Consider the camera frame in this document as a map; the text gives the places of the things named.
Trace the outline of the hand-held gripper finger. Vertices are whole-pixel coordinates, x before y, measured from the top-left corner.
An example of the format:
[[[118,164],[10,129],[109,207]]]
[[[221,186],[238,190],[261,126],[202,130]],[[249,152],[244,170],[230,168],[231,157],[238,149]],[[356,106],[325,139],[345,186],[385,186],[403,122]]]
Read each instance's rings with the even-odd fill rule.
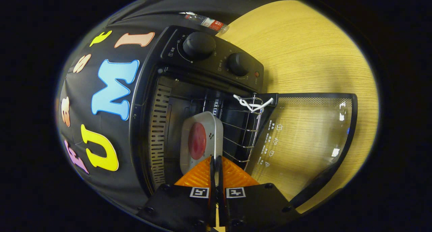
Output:
[[[273,183],[259,184],[227,158],[216,158],[218,225],[227,232],[278,232],[300,213]]]
[[[207,232],[216,226],[217,168],[211,156],[175,184],[159,186],[138,217],[166,231]]]

